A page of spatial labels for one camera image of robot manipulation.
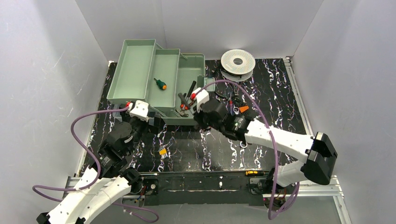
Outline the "green plastic tool box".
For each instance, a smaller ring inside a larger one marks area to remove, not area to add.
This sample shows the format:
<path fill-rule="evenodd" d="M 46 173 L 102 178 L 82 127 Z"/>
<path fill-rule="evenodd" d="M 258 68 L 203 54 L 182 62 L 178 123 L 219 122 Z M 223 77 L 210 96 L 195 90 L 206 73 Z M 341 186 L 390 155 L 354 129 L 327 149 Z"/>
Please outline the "green plastic tool box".
<path fill-rule="evenodd" d="M 155 39 L 124 40 L 107 100 L 114 105 L 144 101 L 150 111 L 161 114 L 165 124 L 194 126 L 190 112 L 186 111 L 186 118 L 176 112 L 181 103 L 177 95 L 188 92 L 192 81 L 197 82 L 194 90 L 214 81 L 205 74 L 202 53 L 164 49 Z M 167 89 L 160 90 L 154 78 L 165 82 Z"/>

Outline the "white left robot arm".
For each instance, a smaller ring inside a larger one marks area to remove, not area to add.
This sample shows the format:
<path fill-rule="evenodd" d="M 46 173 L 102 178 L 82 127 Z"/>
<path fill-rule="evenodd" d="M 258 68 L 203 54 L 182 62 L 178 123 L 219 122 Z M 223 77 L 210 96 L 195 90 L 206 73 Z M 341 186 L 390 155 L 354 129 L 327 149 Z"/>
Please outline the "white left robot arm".
<path fill-rule="evenodd" d="M 64 199 L 51 211 L 41 213 L 39 224 L 89 224 L 101 212 L 125 195 L 137 201 L 145 194 L 157 194 L 157 180 L 146 180 L 134 168 L 126 168 L 131 155 L 149 126 L 149 103 L 137 100 L 116 109 L 124 121 L 116 121 L 101 143 L 94 164 L 87 167 L 73 188 L 65 189 Z"/>

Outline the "orange black hex key holder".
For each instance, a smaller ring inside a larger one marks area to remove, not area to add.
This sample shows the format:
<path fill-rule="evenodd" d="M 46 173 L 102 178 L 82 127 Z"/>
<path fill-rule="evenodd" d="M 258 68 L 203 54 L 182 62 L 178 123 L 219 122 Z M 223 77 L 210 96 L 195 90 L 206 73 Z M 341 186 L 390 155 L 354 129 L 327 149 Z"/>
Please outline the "orange black hex key holder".
<path fill-rule="evenodd" d="M 235 104 L 234 112 L 236 114 L 243 114 L 245 116 L 248 116 L 250 114 L 250 107 L 246 103 Z"/>

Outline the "green handled screwdriver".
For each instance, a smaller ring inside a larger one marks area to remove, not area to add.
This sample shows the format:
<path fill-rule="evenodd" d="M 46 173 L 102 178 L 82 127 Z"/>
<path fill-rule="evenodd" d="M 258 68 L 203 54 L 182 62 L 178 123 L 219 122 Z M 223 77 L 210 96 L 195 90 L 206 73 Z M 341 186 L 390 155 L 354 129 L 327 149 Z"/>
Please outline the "green handled screwdriver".
<path fill-rule="evenodd" d="M 157 87 L 160 90 L 166 90 L 167 89 L 167 85 L 165 82 L 161 81 L 160 79 L 156 79 L 154 78 L 155 84 L 157 85 Z"/>

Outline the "blue handled screwdriver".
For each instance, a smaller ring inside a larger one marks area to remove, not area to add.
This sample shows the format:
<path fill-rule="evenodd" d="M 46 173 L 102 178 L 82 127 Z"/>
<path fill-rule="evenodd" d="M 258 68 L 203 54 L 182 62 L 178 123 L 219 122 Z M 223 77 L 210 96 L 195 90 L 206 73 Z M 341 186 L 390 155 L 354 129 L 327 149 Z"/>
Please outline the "blue handled screwdriver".
<path fill-rule="evenodd" d="M 230 111 L 230 114 L 233 115 L 234 112 L 233 112 L 233 102 L 232 102 L 232 98 L 229 97 L 228 101 L 229 101 L 229 111 Z"/>

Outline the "small black hammer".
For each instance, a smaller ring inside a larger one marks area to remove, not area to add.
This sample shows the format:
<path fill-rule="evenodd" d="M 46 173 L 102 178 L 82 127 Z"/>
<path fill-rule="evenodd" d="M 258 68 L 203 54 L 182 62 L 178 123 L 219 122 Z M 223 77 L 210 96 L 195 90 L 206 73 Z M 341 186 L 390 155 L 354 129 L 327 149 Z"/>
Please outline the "small black hammer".
<path fill-rule="evenodd" d="M 181 99 L 180 109 L 182 111 L 189 110 L 190 105 L 188 103 L 187 93 L 178 93 L 178 97 Z"/>

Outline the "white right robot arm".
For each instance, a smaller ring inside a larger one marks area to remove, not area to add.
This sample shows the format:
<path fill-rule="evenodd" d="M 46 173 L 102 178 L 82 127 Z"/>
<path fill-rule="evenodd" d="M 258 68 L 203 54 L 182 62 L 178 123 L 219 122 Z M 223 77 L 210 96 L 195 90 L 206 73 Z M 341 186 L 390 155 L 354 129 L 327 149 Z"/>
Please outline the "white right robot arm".
<path fill-rule="evenodd" d="M 231 140 L 247 144 L 257 144 L 286 153 L 295 162 L 278 166 L 278 172 L 271 171 L 269 182 L 286 187 L 295 182 L 309 180 L 316 184 L 328 185 L 338 154 L 325 133 L 316 136 L 288 132 L 246 117 L 229 114 L 226 106 L 215 99 L 201 100 L 194 107 L 194 119 L 199 126 L 214 128 Z"/>

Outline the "red needle nose pliers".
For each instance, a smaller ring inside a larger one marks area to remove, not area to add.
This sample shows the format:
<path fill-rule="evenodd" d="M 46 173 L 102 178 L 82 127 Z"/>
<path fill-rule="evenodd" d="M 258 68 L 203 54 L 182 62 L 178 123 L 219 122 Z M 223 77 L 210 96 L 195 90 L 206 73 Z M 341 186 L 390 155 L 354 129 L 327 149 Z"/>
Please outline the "red needle nose pliers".
<path fill-rule="evenodd" d="M 196 94 L 192 93 L 190 96 L 184 96 L 182 93 L 179 93 L 178 96 L 181 99 L 181 110 L 190 110 L 191 106 L 193 106 L 195 103 Z"/>

